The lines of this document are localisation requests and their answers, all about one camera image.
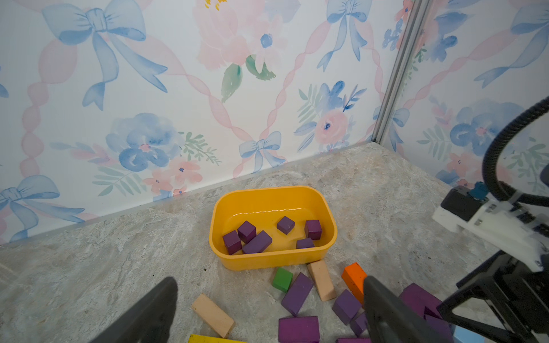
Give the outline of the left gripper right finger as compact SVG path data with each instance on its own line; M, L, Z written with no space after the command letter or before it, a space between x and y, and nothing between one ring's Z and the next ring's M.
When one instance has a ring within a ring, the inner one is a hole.
M375 277L365 278L363 292L372 342L447 342Z

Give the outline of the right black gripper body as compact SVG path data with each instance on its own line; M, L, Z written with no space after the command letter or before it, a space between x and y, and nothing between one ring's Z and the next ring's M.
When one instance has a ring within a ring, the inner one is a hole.
M493 282L490 301L510 342L540 342L548 337L548 273L532 272L504 252L488 269Z

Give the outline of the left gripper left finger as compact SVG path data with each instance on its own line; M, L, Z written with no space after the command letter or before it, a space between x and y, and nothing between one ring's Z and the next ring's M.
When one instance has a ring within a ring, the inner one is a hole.
M93 342L167 342L177 309L178 285L164 278Z

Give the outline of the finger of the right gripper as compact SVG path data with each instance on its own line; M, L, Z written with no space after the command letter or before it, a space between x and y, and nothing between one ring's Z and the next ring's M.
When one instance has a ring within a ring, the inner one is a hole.
M523 322L518 300L500 277L475 277L437 306L437 311L447 322L491 342L531 342L532 332Z

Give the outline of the purple cube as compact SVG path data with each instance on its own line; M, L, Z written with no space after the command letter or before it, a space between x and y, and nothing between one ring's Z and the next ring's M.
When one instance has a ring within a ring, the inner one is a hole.
M237 230L231 231L223 236L223 242L227 254L233 255L242 249L242 241Z
M320 240L323 235L323 228L319 220L307 220L305 222L305 235L315 241Z
M294 227L295 227L295 222L286 216L281 218L281 220L277 223L278 230L280 230L285 235L290 234L291 231L294 229Z
M245 221L238 227L237 234L245 244L248 244L257 236L256 226Z

